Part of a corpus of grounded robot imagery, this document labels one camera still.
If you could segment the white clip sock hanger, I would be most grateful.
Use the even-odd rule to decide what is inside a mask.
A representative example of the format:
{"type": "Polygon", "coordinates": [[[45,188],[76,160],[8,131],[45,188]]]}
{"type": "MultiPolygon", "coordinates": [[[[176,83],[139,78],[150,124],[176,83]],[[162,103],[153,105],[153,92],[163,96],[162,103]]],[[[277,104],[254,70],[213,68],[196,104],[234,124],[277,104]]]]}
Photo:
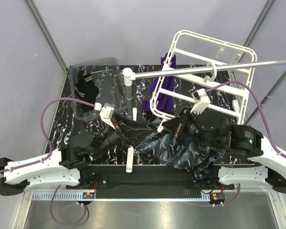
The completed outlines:
{"type": "Polygon", "coordinates": [[[174,118],[174,115],[169,114],[167,112],[160,111],[160,109],[157,108],[159,101],[158,98],[160,94],[164,94],[167,96],[171,96],[173,98],[177,98],[180,100],[184,100],[187,102],[190,102],[194,105],[194,99],[182,94],[178,94],[176,92],[172,92],[168,89],[163,88],[163,83],[166,77],[168,76],[175,76],[177,78],[195,83],[197,85],[200,85],[204,87],[205,92],[207,93],[207,89],[212,90],[219,90],[226,94],[231,94],[236,97],[237,106],[234,107],[234,110],[227,110],[225,108],[209,104],[208,109],[215,110],[218,112],[221,112],[223,114],[233,116],[237,118],[237,124],[242,125],[245,122],[245,113],[247,109],[247,103],[250,93],[250,88],[253,80],[253,76],[255,73],[254,67],[238,67],[236,64],[228,65],[223,62],[219,62],[217,60],[213,60],[207,57],[203,57],[188,51],[184,51],[177,48],[177,43],[179,41],[179,38],[181,36],[189,36],[194,39],[198,39],[204,42],[213,43],[215,45],[220,46],[220,50],[218,51],[219,54],[221,54],[225,48],[237,50],[240,55],[242,54],[248,54],[251,56],[251,63],[255,63],[257,61],[257,54],[254,50],[240,46],[237,44],[233,44],[230,42],[225,42],[216,38],[212,38],[209,36],[201,35],[192,31],[187,30],[181,30],[178,31],[171,43],[167,58],[164,61],[163,69],[159,73],[153,72],[150,74],[150,76],[158,77],[158,83],[155,87],[155,90],[153,92],[152,98],[150,100],[150,109],[151,112],[159,117],[162,118],[164,121],[168,121],[170,119],[174,118]],[[172,58],[172,55],[178,53],[184,56],[188,56],[194,59],[199,59],[202,61],[205,61],[207,63],[206,66],[202,67],[201,70],[198,68],[187,68],[187,69],[173,69],[169,66],[169,61],[172,58]],[[232,71],[235,70],[237,72],[245,73],[247,74],[247,81],[245,83],[239,82],[239,81],[229,81],[225,83],[217,83],[215,82],[215,79],[219,72],[221,71],[232,71]]]}

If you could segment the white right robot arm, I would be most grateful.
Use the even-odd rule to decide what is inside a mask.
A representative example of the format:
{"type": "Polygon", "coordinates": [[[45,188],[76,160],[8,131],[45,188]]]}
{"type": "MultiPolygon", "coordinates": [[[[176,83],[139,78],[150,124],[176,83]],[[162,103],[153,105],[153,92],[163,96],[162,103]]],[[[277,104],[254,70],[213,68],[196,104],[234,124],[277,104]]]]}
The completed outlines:
{"type": "Polygon", "coordinates": [[[215,151],[224,150],[245,156],[254,167],[220,167],[207,177],[212,189],[222,185],[247,183],[269,186],[286,194],[286,152],[248,125],[234,125],[228,116],[218,112],[192,114],[188,108],[175,118],[164,122],[164,128],[182,143],[187,137],[203,143],[215,151]]]}

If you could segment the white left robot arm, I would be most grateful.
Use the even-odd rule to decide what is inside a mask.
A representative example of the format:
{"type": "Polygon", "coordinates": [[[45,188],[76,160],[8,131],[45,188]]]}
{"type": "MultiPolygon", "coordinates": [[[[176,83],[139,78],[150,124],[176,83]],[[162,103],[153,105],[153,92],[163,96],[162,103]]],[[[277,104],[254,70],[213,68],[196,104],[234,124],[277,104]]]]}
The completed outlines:
{"type": "Polygon", "coordinates": [[[88,166],[118,145],[136,148],[153,129],[144,122],[115,115],[99,134],[82,130],[68,144],[23,161],[0,158],[0,195],[14,196],[37,188],[88,189],[93,177],[88,166]]]}

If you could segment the black striped sock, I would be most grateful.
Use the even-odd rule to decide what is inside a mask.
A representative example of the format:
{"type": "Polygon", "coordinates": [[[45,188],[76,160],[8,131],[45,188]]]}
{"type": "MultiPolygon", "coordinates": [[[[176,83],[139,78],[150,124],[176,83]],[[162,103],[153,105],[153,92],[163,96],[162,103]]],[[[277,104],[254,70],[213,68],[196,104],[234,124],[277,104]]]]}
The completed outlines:
{"type": "Polygon", "coordinates": [[[95,85],[92,74],[84,74],[83,70],[77,74],[77,84],[74,91],[80,100],[90,104],[95,104],[99,94],[99,88],[95,85]]]}

